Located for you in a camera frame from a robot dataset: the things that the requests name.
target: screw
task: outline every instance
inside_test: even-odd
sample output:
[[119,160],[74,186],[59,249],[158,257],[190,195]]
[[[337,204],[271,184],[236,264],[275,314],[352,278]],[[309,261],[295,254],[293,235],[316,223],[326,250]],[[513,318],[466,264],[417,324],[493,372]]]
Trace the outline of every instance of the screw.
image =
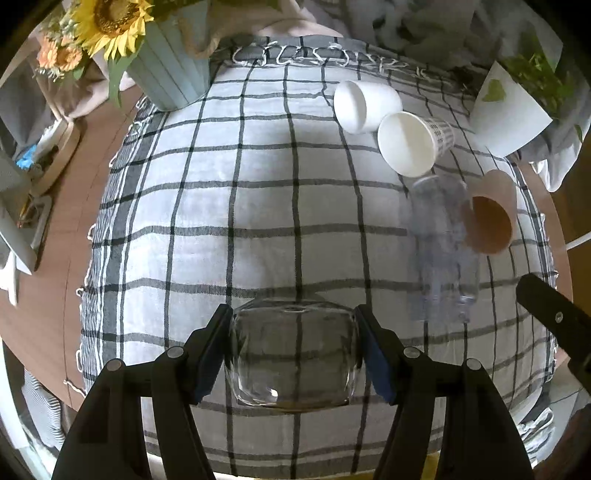
[[181,346],[172,346],[166,351],[166,354],[169,358],[178,358],[182,354],[184,354],[184,349]]
[[475,358],[469,358],[466,360],[466,365],[470,370],[478,371],[482,368],[482,364]]
[[109,360],[106,364],[107,370],[109,372],[116,372],[118,369],[121,368],[123,362],[118,358],[114,358],[113,360]]
[[408,346],[404,349],[404,356],[407,358],[418,358],[421,356],[421,351],[413,346]]

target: flower pot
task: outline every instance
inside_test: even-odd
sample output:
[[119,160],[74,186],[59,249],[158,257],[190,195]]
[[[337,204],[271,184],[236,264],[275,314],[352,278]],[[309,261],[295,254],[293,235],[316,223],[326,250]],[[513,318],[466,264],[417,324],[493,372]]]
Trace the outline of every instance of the flower pot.
[[[162,111],[195,103],[209,88],[209,59],[198,60],[187,51],[187,47],[198,50],[207,38],[207,4],[201,1],[147,23],[138,56],[127,69]],[[181,32],[180,21],[190,26],[189,32]]]
[[[485,102],[491,80],[499,80],[505,98]],[[497,62],[491,67],[472,113],[470,126],[496,157],[506,157],[539,135],[552,119],[525,89]]]

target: plaid tablecloth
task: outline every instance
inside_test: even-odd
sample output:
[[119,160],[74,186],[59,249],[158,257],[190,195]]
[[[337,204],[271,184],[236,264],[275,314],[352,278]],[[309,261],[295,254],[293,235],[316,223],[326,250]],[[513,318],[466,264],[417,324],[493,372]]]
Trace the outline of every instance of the plaid tablecloth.
[[[509,408],[549,379],[554,339],[515,301],[521,275],[551,284],[556,275],[519,169],[478,143],[468,124],[473,98],[443,72],[335,41],[234,43],[212,60],[215,81],[202,101],[173,113],[141,102],[94,234],[82,301],[87,387],[111,358],[151,361],[182,344],[219,303],[294,293],[368,303],[406,345],[440,361],[479,359]],[[387,166],[374,135],[340,128],[332,102],[346,79],[388,83],[405,110],[453,126],[456,145],[434,172],[470,184],[498,168],[514,179],[515,237],[502,254],[482,256],[468,325],[408,318],[401,219],[408,179]],[[193,414],[213,469],[261,478],[375,468],[395,413],[363,371],[351,405],[333,410],[283,415],[239,406],[223,371],[205,400]],[[148,448],[158,453],[150,402],[144,407]],[[443,420],[441,401],[432,450]]]

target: white paper cup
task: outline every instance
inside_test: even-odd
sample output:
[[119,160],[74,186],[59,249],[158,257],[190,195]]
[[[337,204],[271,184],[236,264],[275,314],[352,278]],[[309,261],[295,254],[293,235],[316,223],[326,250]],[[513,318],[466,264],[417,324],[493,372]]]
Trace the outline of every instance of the white paper cup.
[[380,153],[404,177],[424,175],[454,143],[450,124],[408,112],[388,115],[378,129]]
[[335,114],[351,134],[375,132],[385,116],[401,112],[398,92],[383,83],[346,80],[335,90]]

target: light blue flower pot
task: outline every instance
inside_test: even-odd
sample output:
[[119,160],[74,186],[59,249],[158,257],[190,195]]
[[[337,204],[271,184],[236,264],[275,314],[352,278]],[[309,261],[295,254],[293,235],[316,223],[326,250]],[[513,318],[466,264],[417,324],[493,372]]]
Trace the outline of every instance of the light blue flower pot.
[[[209,59],[196,60],[185,48],[185,43],[201,48],[207,39],[207,5],[203,0],[146,23],[143,45],[127,73],[162,111],[191,105],[209,88]],[[181,33],[180,21],[190,38]]]

